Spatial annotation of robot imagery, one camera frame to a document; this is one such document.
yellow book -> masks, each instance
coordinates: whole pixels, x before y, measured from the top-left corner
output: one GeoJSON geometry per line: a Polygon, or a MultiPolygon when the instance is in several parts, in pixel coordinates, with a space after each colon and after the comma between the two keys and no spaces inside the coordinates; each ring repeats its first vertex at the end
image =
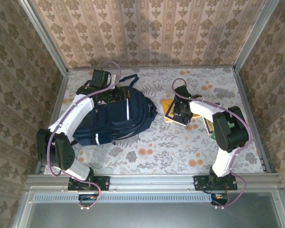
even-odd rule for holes
{"type": "MultiPolygon", "coordinates": [[[[168,99],[168,100],[162,100],[161,101],[161,105],[162,105],[162,109],[163,109],[163,115],[165,116],[171,103],[172,103],[173,99],[168,99]]],[[[171,122],[172,120],[169,120],[168,118],[165,118],[165,122],[171,122]]]]}

floral tablecloth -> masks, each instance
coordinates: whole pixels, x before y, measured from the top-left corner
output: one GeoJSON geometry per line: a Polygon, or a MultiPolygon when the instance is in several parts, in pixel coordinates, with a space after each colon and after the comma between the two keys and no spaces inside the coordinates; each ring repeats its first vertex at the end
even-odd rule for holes
{"type": "MultiPolygon", "coordinates": [[[[218,145],[207,134],[202,118],[193,119],[186,127],[164,121],[160,101],[173,98],[171,84],[182,77],[191,94],[201,94],[225,107],[237,105],[244,117],[244,107],[231,68],[141,69],[123,70],[123,76],[137,73],[134,88],[151,98],[158,114],[145,132],[117,141],[116,145],[73,146],[78,160],[97,174],[189,174],[207,173],[217,156],[218,145]]],[[[69,71],[69,81],[60,115],[71,104],[76,90],[91,78],[90,71],[69,71]]],[[[120,83],[129,85],[131,81],[120,83]]],[[[254,143],[235,160],[238,173],[263,172],[254,143]]]]}

metal base plate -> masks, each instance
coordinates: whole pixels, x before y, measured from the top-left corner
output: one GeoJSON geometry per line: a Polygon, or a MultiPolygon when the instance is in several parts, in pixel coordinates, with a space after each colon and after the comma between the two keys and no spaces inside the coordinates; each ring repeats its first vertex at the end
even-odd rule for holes
{"type": "MultiPolygon", "coordinates": [[[[96,183],[101,191],[109,191],[110,186],[110,177],[109,176],[94,176],[94,179],[92,182],[96,183]]],[[[97,187],[94,185],[84,184],[81,182],[78,182],[72,178],[69,179],[68,191],[93,191],[97,190],[97,187]]]]}
{"type": "Polygon", "coordinates": [[[237,182],[235,176],[231,176],[230,178],[224,179],[220,184],[216,187],[211,188],[208,185],[209,176],[208,175],[197,175],[193,177],[194,180],[194,188],[195,191],[226,191],[226,185],[228,187],[228,191],[230,190],[238,190],[237,182]]]}

wall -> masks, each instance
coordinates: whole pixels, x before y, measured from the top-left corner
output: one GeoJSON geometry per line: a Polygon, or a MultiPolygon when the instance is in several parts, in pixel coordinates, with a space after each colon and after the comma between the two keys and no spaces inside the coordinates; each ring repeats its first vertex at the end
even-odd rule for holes
{"type": "Polygon", "coordinates": [[[240,71],[265,150],[285,188],[285,0],[240,71]]]}
{"type": "Polygon", "coordinates": [[[0,228],[17,212],[38,162],[38,128],[47,126],[62,76],[16,0],[0,0],[0,228]]]}
{"type": "Polygon", "coordinates": [[[265,0],[31,0],[68,68],[232,65],[265,0]]]}

reflective strip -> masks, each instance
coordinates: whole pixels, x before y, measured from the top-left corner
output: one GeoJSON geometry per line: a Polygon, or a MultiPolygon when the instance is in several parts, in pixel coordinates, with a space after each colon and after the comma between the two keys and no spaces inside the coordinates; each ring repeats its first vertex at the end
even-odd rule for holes
{"type": "Polygon", "coordinates": [[[130,119],[130,113],[129,113],[129,99],[127,99],[127,120],[130,119]]]}
{"type": "Polygon", "coordinates": [[[96,139],[96,143],[97,143],[97,145],[100,145],[99,140],[98,140],[98,134],[96,134],[95,139],[96,139]]]}

